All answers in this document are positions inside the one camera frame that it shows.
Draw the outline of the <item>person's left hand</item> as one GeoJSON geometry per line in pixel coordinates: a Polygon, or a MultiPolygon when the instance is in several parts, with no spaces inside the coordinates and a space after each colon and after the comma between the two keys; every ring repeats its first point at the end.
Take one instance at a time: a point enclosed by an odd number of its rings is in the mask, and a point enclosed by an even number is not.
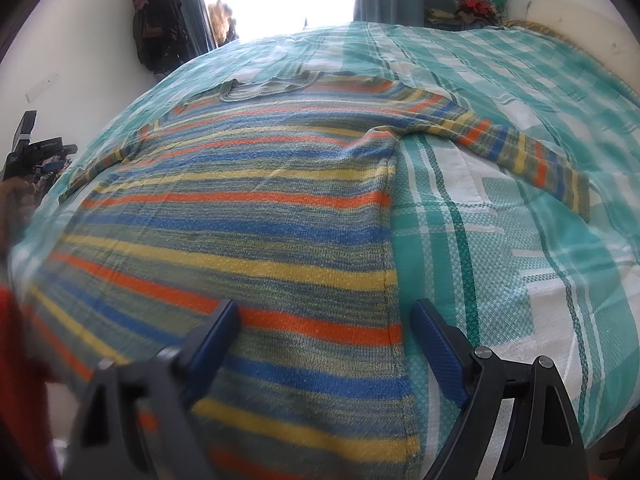
{"type": "Polygon", "coordinates": [[[0,209],[1,259],[6,260],[11,249],[24,235],[36,209],[34,185],[20,177],[2,181],[0,209]]]}

